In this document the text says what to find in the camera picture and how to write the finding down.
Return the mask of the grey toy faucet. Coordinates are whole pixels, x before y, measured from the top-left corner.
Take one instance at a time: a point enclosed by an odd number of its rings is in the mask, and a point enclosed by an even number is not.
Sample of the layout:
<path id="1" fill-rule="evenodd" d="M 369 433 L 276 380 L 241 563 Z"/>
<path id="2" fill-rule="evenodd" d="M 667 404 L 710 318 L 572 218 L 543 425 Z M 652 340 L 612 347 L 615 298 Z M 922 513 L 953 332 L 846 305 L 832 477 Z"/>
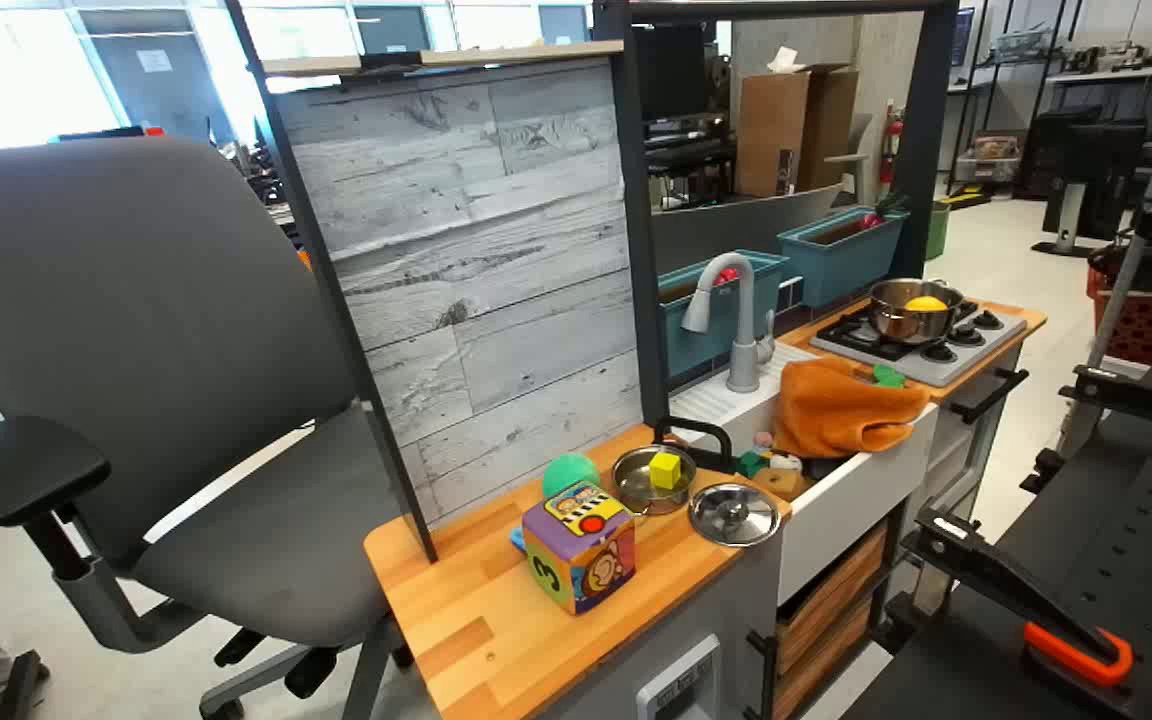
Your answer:
<path id="1" fill-rule="evenodd" d="M 692 298 L 686 306 L 686 328 L 704 332 L 711 325 L 711 298 L 718 280 L 731 270 L 738 274 L 738 332 L 729 350 L 729 389 L 731 390 L 757 390 L 762 389 L 762 340 L 757 340 L 757 270 L 745 252 L 722 252 L 701 269 L 701 280 L 692 289 Z"/>

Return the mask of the green toy in sink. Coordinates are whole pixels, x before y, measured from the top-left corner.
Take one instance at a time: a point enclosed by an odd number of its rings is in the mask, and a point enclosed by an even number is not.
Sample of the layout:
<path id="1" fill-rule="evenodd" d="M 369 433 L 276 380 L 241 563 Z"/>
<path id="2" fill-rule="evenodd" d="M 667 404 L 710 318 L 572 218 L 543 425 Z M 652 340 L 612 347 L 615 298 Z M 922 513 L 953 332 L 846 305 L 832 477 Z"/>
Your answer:
<path id="1" fill-rule="evenodd" d="M 738 473 L 748 477 L 748 480 L 762 477 L 764 468 L 769 468 L 764 452 L 741 452 L 738 456 Z"/>

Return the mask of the brown toy in sink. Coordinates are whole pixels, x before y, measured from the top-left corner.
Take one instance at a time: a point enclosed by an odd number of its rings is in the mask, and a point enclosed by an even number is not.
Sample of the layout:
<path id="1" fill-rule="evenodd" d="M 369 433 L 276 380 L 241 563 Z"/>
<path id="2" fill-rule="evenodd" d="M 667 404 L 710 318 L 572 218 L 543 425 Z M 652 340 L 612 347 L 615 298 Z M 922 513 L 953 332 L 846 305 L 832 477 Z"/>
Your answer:
<path id="1" fill-rule="evenodd" d="M 764 456 L 769 463 L 762 468 L 764 482 L 804 482 L 804 463 L 798 456 Z"/>

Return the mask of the white toy sink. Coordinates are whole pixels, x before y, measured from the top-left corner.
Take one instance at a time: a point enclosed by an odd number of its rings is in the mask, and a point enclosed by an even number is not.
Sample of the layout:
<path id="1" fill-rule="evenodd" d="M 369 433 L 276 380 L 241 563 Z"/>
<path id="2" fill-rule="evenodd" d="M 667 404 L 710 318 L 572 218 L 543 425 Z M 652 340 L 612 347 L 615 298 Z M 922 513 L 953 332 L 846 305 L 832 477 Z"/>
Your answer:
<path id="1" fill-rule="evenodd" d="M 757 390 L 731 390 L 729 375 L 718 371 L 667 395 L 667 410 L 686 420 L 710 420 L 731 437 L 741 452 L 775 452 L 769 443 L 773 406 L 780 390 L 780 371 L 798 358 L 829 358 L 802 347 L 775 347 L 762 371 Z M 846 555 L 868 529 L 878 529 L 895 502 L 906 502 L 925 480 L 938 404 L 933 390 L 925 410 L 914 420 L 914 437 L 891 452 L 852 452 L 842 458 L 802 458 L 808 489 L 790 502 L 790 523 L 780 531 L 775 600 L 794 600 L 808 589 L 832 561 Z"/>

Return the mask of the stainless steel pot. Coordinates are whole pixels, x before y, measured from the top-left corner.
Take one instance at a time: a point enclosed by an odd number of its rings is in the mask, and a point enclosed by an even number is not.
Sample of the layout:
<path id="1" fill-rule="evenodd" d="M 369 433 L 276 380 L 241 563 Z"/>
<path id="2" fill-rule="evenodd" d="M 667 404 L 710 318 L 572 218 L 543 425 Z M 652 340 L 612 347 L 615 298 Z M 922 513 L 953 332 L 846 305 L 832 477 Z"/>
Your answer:
<path id="1" fill-rule="evenodd" d="M 961 306 L 961 292 L 939 280 L 891 274 L 874 289 L 868 328 L 891 343 L 939 340 Z"/>

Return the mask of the grey toy stove top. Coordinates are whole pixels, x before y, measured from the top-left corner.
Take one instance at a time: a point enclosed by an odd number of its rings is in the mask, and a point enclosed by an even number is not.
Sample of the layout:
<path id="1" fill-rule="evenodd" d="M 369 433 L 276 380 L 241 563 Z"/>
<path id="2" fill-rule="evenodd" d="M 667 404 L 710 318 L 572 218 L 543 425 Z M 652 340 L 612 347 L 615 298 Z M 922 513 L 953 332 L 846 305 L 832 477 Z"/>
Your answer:
<path id="1" fill-rule="evenodd" d="M 949 389 L 1019 332 L 1024 332 L 1019 316 L 966 298 L 949 332 L 925 343 L 884 340 L 865 313 L 846 313 L 842 318 L 817 332 L 817 347 L 862 363 L 895 369 L 906 380 L 917 382 Z"/>

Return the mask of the green ball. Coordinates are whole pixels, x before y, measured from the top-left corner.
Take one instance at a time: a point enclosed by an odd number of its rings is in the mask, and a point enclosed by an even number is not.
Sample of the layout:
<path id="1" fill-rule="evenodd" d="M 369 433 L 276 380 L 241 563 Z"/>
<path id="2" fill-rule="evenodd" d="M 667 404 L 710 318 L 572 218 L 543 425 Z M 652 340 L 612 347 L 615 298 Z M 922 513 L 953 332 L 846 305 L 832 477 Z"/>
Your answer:
<path id="1" fill-rule="evenodd" d="M 584 452 L 565 452 L 543 463 L 542 491 L 543 497 L 565 497 L 572 489 L 584 489 L 599 477 L 599 468 Z"/>

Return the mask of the small metal bowl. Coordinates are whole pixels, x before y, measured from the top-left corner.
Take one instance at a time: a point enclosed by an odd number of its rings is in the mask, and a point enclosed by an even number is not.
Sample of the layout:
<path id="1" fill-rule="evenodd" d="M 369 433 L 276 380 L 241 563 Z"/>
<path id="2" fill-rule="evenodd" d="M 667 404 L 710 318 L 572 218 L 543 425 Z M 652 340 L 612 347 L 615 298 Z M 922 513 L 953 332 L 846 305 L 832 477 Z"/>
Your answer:
<path id="1" fill-rule="evenodd" d="M 646 443 L 612 463 L 612 497 L 646 515 L 687 502 L 696 458 L 686 447 Z"/>

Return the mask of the yellow block in bowl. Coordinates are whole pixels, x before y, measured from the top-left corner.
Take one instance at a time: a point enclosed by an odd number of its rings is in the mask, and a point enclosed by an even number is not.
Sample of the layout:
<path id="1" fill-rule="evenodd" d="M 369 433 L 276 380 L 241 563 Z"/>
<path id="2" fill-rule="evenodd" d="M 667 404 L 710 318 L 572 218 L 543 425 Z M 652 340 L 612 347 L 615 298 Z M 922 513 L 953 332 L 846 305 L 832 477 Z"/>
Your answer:
<path id="1" fill-rule="evenodd" d="M 682 456 L 677 452 L 652 452 L 650 489 L 652 491 L 677 491 L 682 489 Z"/>

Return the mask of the grey wood backsplash panel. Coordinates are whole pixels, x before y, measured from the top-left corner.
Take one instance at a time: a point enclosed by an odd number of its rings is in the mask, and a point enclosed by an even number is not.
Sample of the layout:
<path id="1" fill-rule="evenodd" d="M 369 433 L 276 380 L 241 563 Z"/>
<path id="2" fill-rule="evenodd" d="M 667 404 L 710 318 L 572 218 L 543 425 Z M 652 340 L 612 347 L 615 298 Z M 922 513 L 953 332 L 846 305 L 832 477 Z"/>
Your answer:
<path id="1" fill-rule="evenodd" d="M 610 64 L 311 87 L 281 120 L 434 518 L 641 420 Z"/>

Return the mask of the colourful soft cube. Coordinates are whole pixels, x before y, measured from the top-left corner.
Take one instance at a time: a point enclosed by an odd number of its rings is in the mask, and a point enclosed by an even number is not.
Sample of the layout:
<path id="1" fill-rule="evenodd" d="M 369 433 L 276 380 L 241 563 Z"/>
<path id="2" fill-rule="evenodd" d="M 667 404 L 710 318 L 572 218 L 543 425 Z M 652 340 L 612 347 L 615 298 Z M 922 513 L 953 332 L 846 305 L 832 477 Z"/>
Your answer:
<path id="1" fill-rule="evenodd" d="M 533 502 L 519 545 L 526 566 L 572 617 L 635 576 L 635 515 L 595 482 Z"/>

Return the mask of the empty metal bowl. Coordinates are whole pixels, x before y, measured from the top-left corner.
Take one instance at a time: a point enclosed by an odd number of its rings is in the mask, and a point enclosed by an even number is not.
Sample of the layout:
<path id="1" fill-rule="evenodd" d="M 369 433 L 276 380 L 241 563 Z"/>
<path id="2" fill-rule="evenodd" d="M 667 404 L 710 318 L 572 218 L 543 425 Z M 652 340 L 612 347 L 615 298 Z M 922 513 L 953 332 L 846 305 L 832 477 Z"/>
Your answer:
<path id="1" fill-rule="evenodd" d="M 710 482 L 687 502 L 692 529 L 711 545 L 764 545 L 780 531 L 775 502 L 748 482 Z"/>

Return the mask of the orange cloth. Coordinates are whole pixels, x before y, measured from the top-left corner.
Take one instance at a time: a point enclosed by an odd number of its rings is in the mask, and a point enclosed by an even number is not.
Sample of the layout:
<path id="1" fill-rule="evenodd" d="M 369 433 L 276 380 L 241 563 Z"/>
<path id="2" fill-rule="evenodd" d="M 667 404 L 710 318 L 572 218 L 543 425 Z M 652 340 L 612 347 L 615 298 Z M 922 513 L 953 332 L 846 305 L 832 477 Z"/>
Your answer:
<path id="1" fill-rule="evenodd" d="M 802 458 L 891 452 L 925 410 L 922 389 L 884 389 L 842 358 L 798 358 L 780 371 L 769 443 Z"/>

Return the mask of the cardboard box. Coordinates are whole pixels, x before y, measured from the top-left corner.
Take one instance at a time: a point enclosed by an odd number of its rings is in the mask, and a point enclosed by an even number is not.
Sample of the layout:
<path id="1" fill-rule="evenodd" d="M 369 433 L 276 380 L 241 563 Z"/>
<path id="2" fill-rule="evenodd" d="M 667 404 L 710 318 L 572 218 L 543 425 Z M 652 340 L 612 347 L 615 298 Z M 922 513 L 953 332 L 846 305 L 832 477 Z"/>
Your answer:
<path id="1" fill-rule="evenodd" d="M 862 70 L 808 64 L 741 78 L 738 191 L 784 197 L 842 182 L 842 154 L 852 148 Z"/>

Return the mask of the grey office chair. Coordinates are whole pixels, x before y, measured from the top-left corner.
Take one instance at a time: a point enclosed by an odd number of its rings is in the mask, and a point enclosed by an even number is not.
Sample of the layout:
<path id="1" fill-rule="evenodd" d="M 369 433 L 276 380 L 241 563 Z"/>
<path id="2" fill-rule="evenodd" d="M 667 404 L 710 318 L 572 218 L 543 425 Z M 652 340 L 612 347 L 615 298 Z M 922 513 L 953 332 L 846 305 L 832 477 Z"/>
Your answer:
<path id="1" fill-rule="evenodd" d="M 0 529 L 98 643 L 230 619 L 205 720 L 351 651 L 369 720 L 397 629 L 359 541 L 397 513 L 337 298 L 221 150 L 0 148 Z"/>

